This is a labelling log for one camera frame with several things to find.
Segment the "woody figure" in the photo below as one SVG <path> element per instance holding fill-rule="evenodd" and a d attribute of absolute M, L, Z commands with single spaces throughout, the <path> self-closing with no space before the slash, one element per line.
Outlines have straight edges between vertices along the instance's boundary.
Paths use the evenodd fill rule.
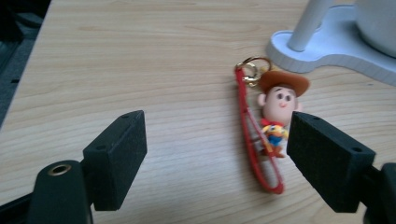
<path fill-rule="evenodd" d="M 289 136 L 285 126 L 290 124 L 293 111 L 302 111 L 297 98 L 308 89 L 309 80 L 283 71 L 268 71 L 260 78 L 259 86 L 263 92 L 258 97 L 258 103 L 262 106 L 262 132 L 276 156 L 283 158 L 280 142 Z"/>

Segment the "white stand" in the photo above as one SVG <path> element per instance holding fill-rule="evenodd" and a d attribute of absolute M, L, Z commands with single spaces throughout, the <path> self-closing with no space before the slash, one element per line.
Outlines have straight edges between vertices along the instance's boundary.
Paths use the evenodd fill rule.
<path fill-rule="evenodd" d="M 276 32 L 266 49 L 269 58 L 283 69 L 307 73 L 322 65 L 338 65 L 396 86 L 396 58 L 361 39 L 353 5 L 330 7 L 319 28 L 310 39 L 303 39 L 303 44 L 293 44 L 292 36 L 292 31 Z"/>

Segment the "red lanyard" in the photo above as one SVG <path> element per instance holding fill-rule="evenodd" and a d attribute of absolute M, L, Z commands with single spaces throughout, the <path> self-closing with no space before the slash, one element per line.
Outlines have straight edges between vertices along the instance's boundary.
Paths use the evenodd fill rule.
<path fill-rule="evenodd" d="M 257 179 L 259 180 L 260 184 L 262 187 L 270 192 L 273 192 L 275 194 L 281 194 L 284 190 L 283 186 L 283 181 L 282 181 L 282 176 L 280 175 L 279 169 L 276 164 L 276 156 L 274 154 L 274 151 L 268 142 L 268 139 L 266 136 L 262 133 L 261 128 L 257 121 L 255 120 L 254 116 L 251 113 L 251 110 L 248 106 L 247 103 L 247 76 L 245 75 L 243 71 L 243 67 L 248 65 L 250 62 L 255 61 L 255 60 L 265 60 L 269 63 L 269 70 L 272 69 L 271 62 L 266 59 L 266 58 L 260 58 L 260 57 L 255 57 L 255 58 L 248 58 L 242 63 L 239 63 L 238 65 L 235 66 L 235 75 L 236 75 L 236 81 L 238 83 L 238 89 L 239 89 L 239 108 L 240 108 L 240 116 L 242 120 L 242 128 L 243 128 L 243 133 L 245 136 L 245 141 L 247 143 L 247 153 L 248 157 L 250 160 L 251 167 L 253 168 L 253 172 Z M 270 165 L 272 166 L 272 170 L 275 172 L 275 177 L 276 177 L 276 182 L 277 184 L 273 187 L 271 186 L 266 179 L 266 176 L 264 174 L 264 170 L 262 168 L 262 160 L 260 159 L 260 152 L 256 148 L 257 144 L 254 143 L 254 140 L 251 139 L 249 127 L 253 127 L 253 132 L 257 134 L 260 138 L 260 143 L 263 145 L 263 148 L 265 150 L 265 154 L 268 157 L 268 160 L 270 162 Z"/>

